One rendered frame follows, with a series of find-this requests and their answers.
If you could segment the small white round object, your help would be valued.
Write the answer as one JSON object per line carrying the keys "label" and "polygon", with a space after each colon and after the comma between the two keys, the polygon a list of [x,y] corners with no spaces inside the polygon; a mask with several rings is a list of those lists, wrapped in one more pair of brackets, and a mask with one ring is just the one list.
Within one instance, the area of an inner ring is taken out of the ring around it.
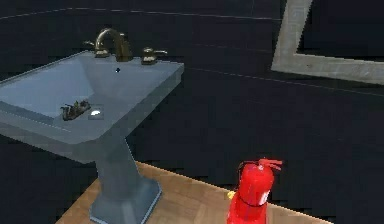
{"label": "small white round object", "polygon": [[104,109],[102,106],[92,106],[88,116],[89,120],[102,120],[104,118]]}

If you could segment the red fire extinguisher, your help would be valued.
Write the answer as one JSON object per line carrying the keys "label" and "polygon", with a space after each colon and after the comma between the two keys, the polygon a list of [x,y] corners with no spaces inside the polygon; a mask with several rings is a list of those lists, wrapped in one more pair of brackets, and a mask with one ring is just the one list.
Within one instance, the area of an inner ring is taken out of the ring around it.
{"label": "red fire extinguisher", "polygon": [[274,183],[273,170],[280,170],[281,160],[261,158],[242,161],[238,183],[228,193],[231,199],[226,224],[267,224],[267,200]]}

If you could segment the brass sink faucet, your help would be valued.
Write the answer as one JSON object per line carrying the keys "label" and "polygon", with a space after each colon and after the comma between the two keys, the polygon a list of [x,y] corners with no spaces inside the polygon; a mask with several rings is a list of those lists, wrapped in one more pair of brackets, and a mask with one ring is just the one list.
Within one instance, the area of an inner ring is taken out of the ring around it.
{"label": "brass sink faucet", "polygon": [[[115,47],[115,60],[117,62],[131,61],[134,56],[131,51],[130,43],[126,39],[126,35],[113,28],[104,28],[97,35],[94,42],[85,41],[94,47],[94,55],[96,58],[107,58],[111,55],[107,47],[104,46],[104,39],[109,36],[112,38]],[[144,47],[142,50],[141,64],[154,65],[157,63],[159,55],[167,55],[166,50],[155,50],[151,47]]]}

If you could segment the blue-grey pedestal sink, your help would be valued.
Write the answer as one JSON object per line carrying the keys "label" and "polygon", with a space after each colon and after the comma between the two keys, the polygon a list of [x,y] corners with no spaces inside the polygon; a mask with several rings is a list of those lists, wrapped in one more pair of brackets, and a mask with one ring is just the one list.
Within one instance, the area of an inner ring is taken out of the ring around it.
{"label": "blue-grey pedestal sink", "polygon": [[[89,216],[97,224],[145,224],[160,184],[142,176],[127,136],[180,83],[181,63],[117,62],[83,51],[0,82],[0,134],[81,163],[95,163],[101,191]],[[64,121],[61,107],[102,106]]]}

